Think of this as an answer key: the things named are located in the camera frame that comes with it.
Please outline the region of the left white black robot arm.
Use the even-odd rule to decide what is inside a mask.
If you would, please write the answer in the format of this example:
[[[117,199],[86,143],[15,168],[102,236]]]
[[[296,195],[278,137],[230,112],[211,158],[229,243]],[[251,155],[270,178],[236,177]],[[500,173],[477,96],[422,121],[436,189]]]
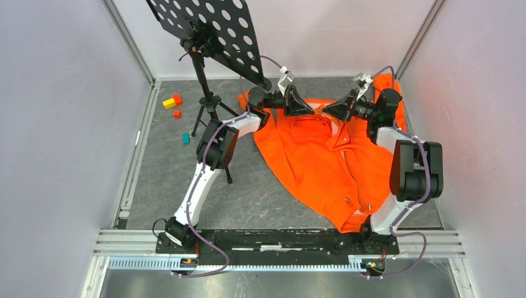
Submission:
[[[196,149],[194,177],[180,207],[165,225],[165,235],[178,252],[187,253],[194,247],[194,230],[216,177],[228,167],[238,139],[265,127],[270,119],[266,109],[281,109],[288,117],[315,114],[294,86],[274,92],[254,87],[247,94],[243,114],[227,121],[209,121]]]

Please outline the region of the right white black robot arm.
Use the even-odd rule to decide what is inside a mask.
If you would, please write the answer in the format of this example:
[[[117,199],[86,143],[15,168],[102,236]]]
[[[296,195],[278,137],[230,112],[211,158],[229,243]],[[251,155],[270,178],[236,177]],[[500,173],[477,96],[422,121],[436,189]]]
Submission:
[[[393,155],[390,194],[359,231],[360,249],[374,253],[383,246],[383,238],[400,236],[400,223],[414,209],[441,195],[444,187],[442,146],[437,142],[422,142],[394,127],[402,100],[397,90],[380,91],[375,102],[362,99],[362,94],[353,89],[343,99],[322,108],[322,112],[342,122],[349,122],[353,117],[365,120],[369,140]]]

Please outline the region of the orange jacket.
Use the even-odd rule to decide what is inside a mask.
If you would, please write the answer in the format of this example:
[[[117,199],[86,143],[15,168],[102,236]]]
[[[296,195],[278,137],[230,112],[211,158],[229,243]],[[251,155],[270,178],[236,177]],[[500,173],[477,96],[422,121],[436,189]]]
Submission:
[[[270,109],[254,132],[265,162],[291,195],[327,217],[341,233],[354,233],[390,195],[393,154],[367,136],[367,122],[344,123],[322,115],[329,99],[309,99],[315,113],[286,117]]]

